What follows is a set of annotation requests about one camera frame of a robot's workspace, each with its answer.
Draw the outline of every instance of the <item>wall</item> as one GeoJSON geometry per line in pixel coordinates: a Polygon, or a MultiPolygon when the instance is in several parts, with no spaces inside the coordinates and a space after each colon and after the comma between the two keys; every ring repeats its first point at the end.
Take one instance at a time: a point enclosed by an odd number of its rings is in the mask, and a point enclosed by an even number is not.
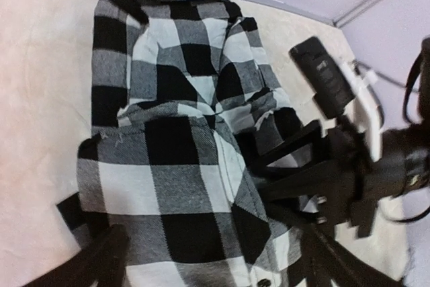
{"type": "MultiPolygon", "coordinates": [[[[343,27],[358,59],[375,69],[406,82],[409,69],[417,57],[421,40],[430,34],[429,0],[383,0],[343,27]]],[[[403,127],[401,108],[404,90],[385,81],[376,85],[386,112],[386,126],[403,127]]],[[[417,97],[410,109],[416,114],[417,97]]],[[[406,216],[424,210],[430,203],[428,192],[409,194],[404,199],[406,216]]],[[[430,281],[430,218],[408,226],[412,262],[408,286],[426,286],[430,281]]]]}

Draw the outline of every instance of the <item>black and white plaid shirt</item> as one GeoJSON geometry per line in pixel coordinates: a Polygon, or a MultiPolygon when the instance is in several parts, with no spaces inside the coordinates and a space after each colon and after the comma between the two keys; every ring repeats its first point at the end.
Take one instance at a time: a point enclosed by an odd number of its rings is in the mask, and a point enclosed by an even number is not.
{"type": "Polygon", "coordinates": [[[99,0],[92,61],[79,200],[92,237],[126,227],[126,285],[301,283],[300,233],[247,170],[300,128],[255,20],[229,0],[99,0]]]}

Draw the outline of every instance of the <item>cable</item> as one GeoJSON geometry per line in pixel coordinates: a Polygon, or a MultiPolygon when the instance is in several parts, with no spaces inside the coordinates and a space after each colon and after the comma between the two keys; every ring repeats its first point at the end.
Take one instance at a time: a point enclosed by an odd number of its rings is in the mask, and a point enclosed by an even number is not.
{"type": "Polygon", "coordinates": [[[419,213],[418,215],[415,215],[411,218],[392,218],[391,216],[386,215],[386,212],[381,205],[381,201],[378,202],[378,207],[380,209],[380,212],[381,212],[381,215],[383,218],[385,218],[387,221],[394,222],[394,223],[400,223],[400,224],[414,223],[414,222],[422,220],[423,218],[425,218],[427,215],[430,214],[430,206],[429,206],[422,213],[419,213]]]}
{"type": "MultiPolygon", "coordinates": [[[[353,61],[354,71],[355,71],[356,75],[359,75],[359,76],[363,77],[363,74],[361,73],[360,68],[359,68],[359,64],[361,64],[361,63],[359,63],[356,60],[353,61]]],[[[385,111],[384,111],[384,107],[382,106],[381,100],[379,99],[378,95],[376,94],[374,88],[370,84],[368,85],[368,89],[369,89],[370,95],[373,97],[373,99],[375,100],[376,105],[378,107],[378,113],[379,113],[379,116],[380,116],[381,127],[382,127],[385,124],[385,111]]]]}
{"type": "Polygon", "coordinates": [[[408,80],[406,81],[406,89],[404,91],[404,99],[403,99],[403,107],[402,107],[402,116],[403,116],[403,120],[408,122],[409,124],[414,124],[414,122],[411,120],[411,117],[409,117],[409,114],[408,114],[409,98],[411,97],[411,93],[414,90],[413,88],[414,88],[415,82],[417,82],[417,79],[421,74],[420,66],[422,62],[423,62],[423,56],[420,54],[418,55],[417,59],[412,65],[411,70],[409,71],[408,80]]]}
{"type": "MultiPolygon", "coordinates": [[[[357,67],[362,67],[362,68],[364,68],[366,70],[373,70],[375,72],[375,74],[377,76],[379,76],[381,79],[383,79],[384,81],[387,81],[387,82],[389,82],[389,83],[391,83],[391,84],[393,84],[393,85],[395,85],[395,86],[397,86],[397,87],[399,87],[401,89],[406,89],[406,84],[401,83],[401,82],[397,81],[396,79],[393,79],[392,77],[389,77],[389,76],[385,75],[382,72],[375,71],[373,68],[371,68],[371,66],[365,64],[364,62],[361,62],[360,60],[354,60],[353,64],[355,66],[357,66],[357,67]]],[[[419,90],[412,89],[412,93],[418,94],[419,90]]]]}

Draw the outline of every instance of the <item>beige floor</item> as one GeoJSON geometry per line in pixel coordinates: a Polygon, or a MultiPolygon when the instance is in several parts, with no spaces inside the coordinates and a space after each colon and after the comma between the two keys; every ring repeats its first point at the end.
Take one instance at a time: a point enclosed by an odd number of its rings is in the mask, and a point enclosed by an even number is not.
{"type": "MultiPolygon", "coordinates": [[[[78,247],[55,203],[76,191],[78,144],[89,136],[93,8],[97,0],[0,0],[0,286],[20,286],[64,262],[78,247]]],[[[254,16],[268,56],[303,122],[319,118],[312,90],[288,51],[317,35],[351,60],[339,30],[290,13],[239,1],[254,16]]],[[[393,216],[399,201],[385,202],[393,216]]],[[[361,259],[399,278],[404,229],[380,216],[359,241],[338,239],[361,259]]]]}

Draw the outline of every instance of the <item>flannel shirt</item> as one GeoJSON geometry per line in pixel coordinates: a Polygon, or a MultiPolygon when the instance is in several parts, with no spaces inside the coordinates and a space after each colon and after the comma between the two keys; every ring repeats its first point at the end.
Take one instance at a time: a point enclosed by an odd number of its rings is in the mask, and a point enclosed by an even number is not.
{"type": "Polygon", "coordinates": [[[92,71],[81,244],[124,225],[125,286],[301,283],[300,232],[247,170],[301,126],[255,20],[229,0],[99,0],[92,71]]]}

